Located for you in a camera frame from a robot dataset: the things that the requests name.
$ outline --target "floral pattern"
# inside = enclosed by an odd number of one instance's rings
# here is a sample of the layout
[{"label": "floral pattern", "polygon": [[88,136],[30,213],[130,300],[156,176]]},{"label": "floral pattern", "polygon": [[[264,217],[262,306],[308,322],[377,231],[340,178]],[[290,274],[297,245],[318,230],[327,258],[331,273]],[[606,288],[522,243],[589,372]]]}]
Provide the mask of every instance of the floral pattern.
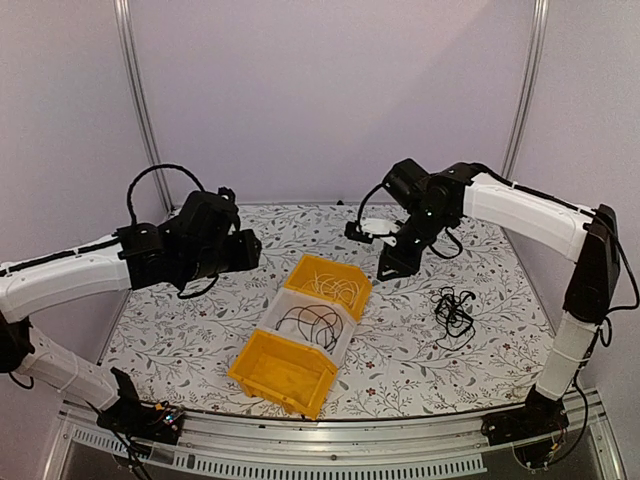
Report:
[{"label": "floral pattern", "polygon": [[[541,372],[552,332],[500,228],[463,221],[453,260],[425,251],[417,275],[375,280],[381,250],[344,237],[352,206],[244,206],[243,228],[262,240],[260,266],[225,274],[208,294],[180,300],[170,285],[133,292],[103,364],[127,371],[142,397],[187,408],[270,417],[281,407],[249,398],[226,373],[261,314],[304,253],[358,265],[374,288],[321,418],[443,414],[519,402]],[[367,215],[403,218],[397,206]],[[445,238],[436,245],[455,251]],[[200,289],[206,280],[193,282]],[[470,290],[475,337],[458,351],[439,348],[444,329],[432,297]],[[440,345],[455,347],[449,339]]]}]

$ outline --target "table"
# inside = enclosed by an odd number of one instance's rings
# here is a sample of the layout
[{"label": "table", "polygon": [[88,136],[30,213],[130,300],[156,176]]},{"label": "table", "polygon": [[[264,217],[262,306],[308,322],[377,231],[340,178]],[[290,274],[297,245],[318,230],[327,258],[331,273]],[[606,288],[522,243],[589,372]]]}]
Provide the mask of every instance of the table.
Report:
[{"label": "table", "polygon": [[[198,411],[287,417],[245,396],[226,372],[303,254],[357,265],[374,279],[381,242],[344,237],[354,206],[242,206],[243,228],[262,240],[260,266],[226,274],[205,296],[180,300],[170,285],[133,292],[103,365],[128,372],[146,400]],[[367,216],[404,218],[374,205]],[[464,252],[442,260],[425,251],[419,274],[374,288],[321,419],[412,417],[504,406],[524,400],[553,334],[502,230],[464,220],[454,230]],[[445,238],[443,253],[455,247]],[[208,280],[193,282],[200,289]],[[475,337],[457,352],[438,347],[432,297],[453,286],[477,296],[468,313]],[[439,342],[439,345],[455,346]]]}]

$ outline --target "yellow bin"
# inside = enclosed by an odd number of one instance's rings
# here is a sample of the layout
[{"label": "yellow bin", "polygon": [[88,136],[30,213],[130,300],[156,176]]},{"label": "yellow bin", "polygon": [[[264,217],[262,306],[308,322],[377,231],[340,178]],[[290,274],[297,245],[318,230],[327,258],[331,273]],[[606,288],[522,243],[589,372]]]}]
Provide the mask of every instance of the yellow bin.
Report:
[{"label": "yellow bin", "polygon": [[373,285],[358,267],[304,255],[285,288],[341,304],[360,323]]},{"label": "yellow bin", "polygon": [[338,373],[313,347],[256,330],[229,370],[244,393],[316,419]]}]

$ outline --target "black cable bundle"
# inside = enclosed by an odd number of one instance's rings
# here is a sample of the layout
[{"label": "black cable bundle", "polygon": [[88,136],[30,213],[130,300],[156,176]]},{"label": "black cable bundle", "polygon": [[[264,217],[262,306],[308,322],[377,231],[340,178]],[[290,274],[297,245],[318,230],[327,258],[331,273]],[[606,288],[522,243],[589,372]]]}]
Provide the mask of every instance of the black cable bundle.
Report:
[{"label": "black cable bundle", "polygon": [[[457,352],[476,335],[476,328],[473,326],[474,319],[464,310],[464,304],[468,300],[475,299],[475,293],[469,290],[464,290],[460,295],[456,295],[453,287],[442,287],[438,294],[431,297],[431,301],[436,304],[433,310],[436,316],[436,322],[445,329],[444,335],[436,340],[438,347],[450,352]],[[441,343],[447,338],[453,338],[455,343],[455,340],[467,334],[468,338],[466,341],[457,347],[449,348]]]},{"label": "black cable bundle", "polygon": [[[290,308],[278,320],[275,330],[280,330],[285,321],[296,322],[300,335],[307,342],[320,345],[329,353],[333,353],[336,348],[344,327],[342,317],[328,305],[308,305],[306,307]],[[309,334],[304,331],[303,325],[310,327]]]}]

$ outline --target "tabletop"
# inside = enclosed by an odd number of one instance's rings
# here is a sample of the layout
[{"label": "tabletop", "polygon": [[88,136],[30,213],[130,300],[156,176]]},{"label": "tabletop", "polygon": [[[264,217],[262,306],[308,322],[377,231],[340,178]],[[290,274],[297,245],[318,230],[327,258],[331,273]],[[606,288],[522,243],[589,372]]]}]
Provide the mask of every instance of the tabletop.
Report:
[{"label": "tabletop", "polygon": [[[146,400],[290,416],[278,405],[245,396],[227,371],[302,255],[312,254],[357,265],[374,285],[319,418],[424,416],[523,401],[553,333],[502,230],[465,219],[453,231],[464,245],[460,256],[443,260],[426,250],[417,275],[381,283],[375,280],[381,241],[363,245],[343,235],[356,210],[241,206],[243,228],[253,228],[262,240],[259,267],[222,275],[209,293],[192,300],[178,299],[167,284],[133,292],[103,365],[128,372]],[[390,205],[373,205],[367,216],[405,217]],[[436,247],[455,251],[444,236]],[[442,339],[444,327],[435,320],[443,287],[476,296],[465,304],[475,335],[457,351],[451,349],[468,338]]]}]

